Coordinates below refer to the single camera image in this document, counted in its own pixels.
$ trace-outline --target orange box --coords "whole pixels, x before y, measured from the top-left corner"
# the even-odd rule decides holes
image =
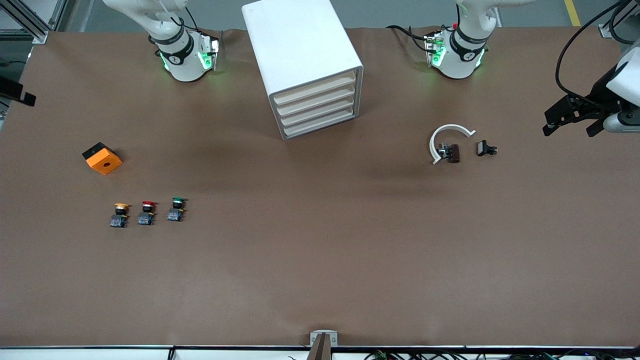
[[[106,175],[122,165],[122,160],[106,145],[99,142],[82,153],[86,163],[95,171]]]

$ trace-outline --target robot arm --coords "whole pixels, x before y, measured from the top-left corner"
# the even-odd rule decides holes
[[[534,0],[455,0],[460,23],[455,29],[445,28],[435,35],[435,44],[426,44],[429,64],[442,74],[463,79],[480,65],[487,39],[496,27],[494,8],[522,6]]]
[[[218,39],[187,29],[177,12],[187,0],[103,0],[144,28],[158,46],[164,68],[179,81],[194,81],[215,68]]]

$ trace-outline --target wire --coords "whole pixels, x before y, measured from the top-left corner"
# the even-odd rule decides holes
[[[425,53],[429,53],[429,54],[435,54],[436,51],[435,50],[431,50],[431,49],[426,49],[425,47],[420,46],[420,44],[418,44],[418,41],[416,41],[416,36],[413,35],[413,32],[411,31],[411,26],[409,26],[409,34],[411,35],[411,40],[413,40],[413,43],[418,47],[418,49],[424,51]]]
[[[573,43],[573,41],[587,28],[589,27],[589,25],[593,24],[596,20],[598,20],[599,18],[603,17],[606,13],[608,13],[609,11],[615,9],[617,6],[619,6],[621,4],[621,1],[618,1],[617,3],[611,5],[610,7],[606,8],[604,11],[602,11],[601,13],[599,13],[598,15],[596,15],[593,19],[587,21],[587,23],[585,23],[585,25],[582,25],[582,27],[580,29],[578,29],[578,31],[575,32],[575,34],[573,34],[573,36],[571,37],[571,39],[569,39],[569,41],[566,43],[566,45],[564,46],[564,48],[562,49],[562,51],[560,52],[560,56],[558,56],[558,62],[556,64],[556,84],[558,85],[558,87],[560,88],[560,90],[566,92],[567,94],[577,97],[579,99],[582,99],[594,106],[596,106],[597,108],[604,108],[604,106],[602,106],[601,104],[598,104],[594,101],[591,101],[589,99],[587,99],[586,97],[579,95],[575,92],[572,92],[571,90],[567,89],[566,87],[564,87],[564,85],[562,85],[562,82],[560,81],[560,66],[562,65],[562,60],[564,58],[564,54],[566,53],[567,49],[569,49],[569,47],[571,46],[571,44]]]
[[[387,26],[387,29],[398,29],[398,30],[402,31],[405,35],[410,37],[411,40],[413,40],[413,43],[418,47],[418,49],[420,49],[420,50],[422,50],[422,51],[424,51],[426,53],[429,53],[429,54],[435,54],[436,53],[435,50],[426,49],[426,48],[420,46],[420,44],[418,44],[418,41],[416,41],[416,39],[424,41],[425,40],[424,37],[433,35],[433,33],[429,33],[427,35],[424,35],[423,37],[419,37],[418,35],[414,35],[413,34],[413,31],[411,30],[411,26],[409,26],[409,30],[408,31],[405,30],[404,28],[402,28],[401,26],[398,26],[398,25],[389,25],[389,26]]]
[[[621,23],[622,20],[626,19],[629,16],[629,14],[634,12],[637,8],[638,8],[638,5],[634,5],[631,9],[629,9],[629,11],[626,12],[625,15],[622,15],[620,19],[618,19],[618,21],[616,21],[616,23],[613,24],[613,27],[618,26],[618,24]]]
[[[416,38],[418,40],[424,40],[424,38],[421,38],[418,35],[414,35],[413,33],[405,30],[404,28],[402,28],[401,26],[398,26],[398,25],[389,25],[389,26],[387,26],[387,29],[398,29],[398,30],[402,31],[403,33],[405,33],[405,35],[408,36],[408,37],[413,37],[413,38]]]
[[[188,7],[184,7],[185,10],[187,10],[187,13],[189,14],[189,17],[191,18],[191,22],[193,23],[193,27],[194,28],[198,28],[198,24],[196,24],[196,20],[193,20],[193,15],[191,14],[191,11],[189,11]]]
[[[626,45],[632,45],[634,42],[631,40],[627,40],[619,37],[618,34],[616,33],[616,27],[611,26],[611,24],[613,24],[613,20],[616,18],[616,16],[618,16],[618,14],[622,11],[622,9],[627,7],[627,5],[629,5],[630,3],[631,3],[631,0],[626,0],[623,3],[618,3],[618,7],[615,9],[615,11],[613,11],[613,14],[611,14],[611,20],[609,20],[609,31],[611,32],[611,36],[614,39],[616,39],[617,42],[626,44]]]

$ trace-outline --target c-shaped bracket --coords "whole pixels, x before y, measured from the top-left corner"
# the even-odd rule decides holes
[[[438,161],[442,159],[442,157],[436,150],[435,140],[436,140],[436,135],[443,130],[457,130],[463,133],[464,135],[466,135],[467,138],[476,133],[476,130],[469,131],[464,126],[456,125],[456,124],[447,124],[447,125],[440,126],[438,129],[436,129],[436,131],[433,132],[433,135],[431,135],[431,140],[429,141],[429,151],[431,151],[431,156],[433,157],[434,165],[436,165]]]

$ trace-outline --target yellow floor line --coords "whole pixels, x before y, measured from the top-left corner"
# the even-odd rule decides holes
[[[566,6],[566,12],[569,13],[569,19],[571,19],[571,25],[580,26],[580,19],[578,18],[578,13],[575,11],[575,5],[573,4],[573,0],[564,0],[564,5]]]

